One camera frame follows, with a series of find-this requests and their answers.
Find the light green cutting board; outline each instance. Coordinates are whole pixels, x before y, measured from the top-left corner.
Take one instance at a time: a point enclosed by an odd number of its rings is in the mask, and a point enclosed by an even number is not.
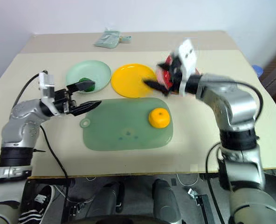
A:
[[[158,98],[102,100],[80,122],[86,147],[117,151],[167,145],[173,135],[172,119],[166,128],[154,128],[148,122],[149,113],[158,107],[169,111],[167,104]]]

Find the sneaker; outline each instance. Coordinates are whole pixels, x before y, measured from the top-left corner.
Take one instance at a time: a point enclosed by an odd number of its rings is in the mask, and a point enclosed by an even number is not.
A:
[[[53,186],[45,186],[34,198],[31,208],[20,215],[19,224],[41,224],[53,201],[54,193]]]

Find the green plate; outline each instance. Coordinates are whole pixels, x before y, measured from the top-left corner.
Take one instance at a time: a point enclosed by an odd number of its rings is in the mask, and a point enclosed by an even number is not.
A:
[[[158,98],[106,99],[81,120],[83,141],[96,151],[158,148],[172,139],[172,119],[166,128],[154,128],[149,113],[158,107],[169,111]]]
[[[81,93],[93,93],[103,89],[111,79],[111,70],[104,62],[89,60],[80,62],[69,69],[66,75],[66,85],[79,82],[81,78],[89,78],[96,82],[94,91]]]

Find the beige tabletop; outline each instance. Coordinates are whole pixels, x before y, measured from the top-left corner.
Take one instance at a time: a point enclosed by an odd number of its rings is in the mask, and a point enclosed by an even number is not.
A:
[[[255,72],[235,43],[224,32],[192,33],[131,33],[131,44],[119,44],[115,49],[96,48],[92,43],[101,34],[58,34],[33,36],[0,79],[0,143],[1,129],[8,121],[11,106],[23,85],[34,74],[47,69],[55,76],[56,90],[64,88],[67,70],[84,60],[105,62],[114,72],[127,63],[141,63],[153,69],[165,60],[185,38],[191,38],[198,49],[197,68],[201,73],[214,73],[245,81],[262,93],[265,105],[256,124],[264,168],[276,168],[276,104],[260,84]],[[109,84],[93,94],[73,95],[78,104],[88,100],[123,98]],[[161,148],[98,152],[88,149],[82,140],[79,126],[85,115],[52,118],[43,123],[50,144],[69,176],[117,174],[189,173],[204,172],[209,148],[220,140],[212,110],[194,96],[157,97],[167,103],[173,119],[173,138]],[[37,82],[32,82],[21,100],[40,98]],[[35,148],[46,150],[34,153],[33,177],[63,176],[48,151],[41,134]],[[212,156],[210,171],[217,170]]]

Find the white wall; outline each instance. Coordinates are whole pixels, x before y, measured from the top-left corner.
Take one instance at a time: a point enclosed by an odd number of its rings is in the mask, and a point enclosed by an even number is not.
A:
[[[0,0],[0,76],[31,34],[105,27],[225,30],[251,64],[264,66],[276,54],[276,0]]]

